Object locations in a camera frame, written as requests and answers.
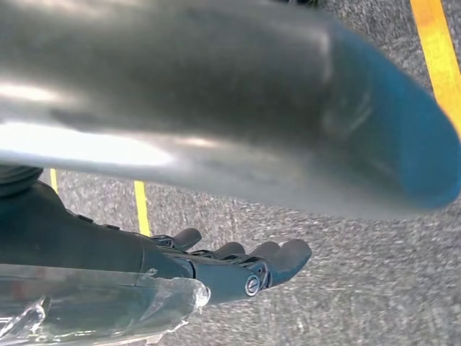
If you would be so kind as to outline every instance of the screw head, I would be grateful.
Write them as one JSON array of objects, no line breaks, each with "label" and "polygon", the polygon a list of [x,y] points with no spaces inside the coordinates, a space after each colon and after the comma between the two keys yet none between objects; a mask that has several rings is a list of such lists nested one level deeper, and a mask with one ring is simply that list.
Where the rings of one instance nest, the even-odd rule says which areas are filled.
[{"label": "screw head", "polygon": [[250,275],[245,283],[245,292],[250,297],[255,296],[260,291],[261,280],[257,275]]}]

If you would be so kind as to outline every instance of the bolt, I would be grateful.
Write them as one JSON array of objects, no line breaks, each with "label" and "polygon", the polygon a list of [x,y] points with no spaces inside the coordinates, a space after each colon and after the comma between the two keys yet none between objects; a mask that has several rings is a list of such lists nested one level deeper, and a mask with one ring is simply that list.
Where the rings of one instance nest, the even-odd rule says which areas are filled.
[{"label": "bolt", "polygon": [[260,284],[261,281],[259,277],[256,275],[249,276],[245,283],[246,294],[249,295],[250,297],[255,296],[260,291]]}]

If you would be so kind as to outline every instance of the clear plastic mount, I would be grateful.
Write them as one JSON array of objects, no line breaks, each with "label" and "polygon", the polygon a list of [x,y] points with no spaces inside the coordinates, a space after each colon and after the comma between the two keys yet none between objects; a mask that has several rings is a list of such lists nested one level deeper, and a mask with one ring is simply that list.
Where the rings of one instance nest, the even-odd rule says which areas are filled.
[{"label": "clear plastic mount", "polygon": [[206,305],[189,278],[0,265],[0,346],[157,343]]}]

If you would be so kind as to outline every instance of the gray pavement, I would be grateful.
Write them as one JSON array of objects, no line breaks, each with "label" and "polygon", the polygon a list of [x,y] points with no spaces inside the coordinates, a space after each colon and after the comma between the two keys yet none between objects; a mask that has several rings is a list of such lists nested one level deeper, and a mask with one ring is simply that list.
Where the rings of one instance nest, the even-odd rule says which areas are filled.
[{"label": "gray pavement", "polygon": [[[461,57],[461,2],[444,8]],[[409,0],[323,0],[431,91]],[[58,172],[68,208],[138,229],[133,182]],[[206,308],[161,345],[461,345],[461,203],[415,221],[313,216],[146,185],[154,234],[193,226],[202,247],[300,237],[314,255],[294,280],[251,301]]]}]

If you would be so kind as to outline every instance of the yellow road line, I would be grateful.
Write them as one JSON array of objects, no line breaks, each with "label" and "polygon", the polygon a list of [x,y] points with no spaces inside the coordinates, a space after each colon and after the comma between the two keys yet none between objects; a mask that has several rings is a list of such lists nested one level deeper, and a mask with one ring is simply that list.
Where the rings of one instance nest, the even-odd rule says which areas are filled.
[{"label": "yellow road line", "polygon": [[461,135],[461,74],[441,0],[410,0],[437,102]]},{"label": "yellow road line", "polygon": [[134,182],[134,196],[137,207],[137,219],[139,221],[139,231],[145,236],[151,236],[147,218],[147,200],[146,199],[146,189],[143,182]]},{"label": "yellow road line", "polygon": [[50,182],[51,183],[51,187],[53,187],[53,190],[57,193],[57,177],[56,175],[56,169],[50,169]]}]

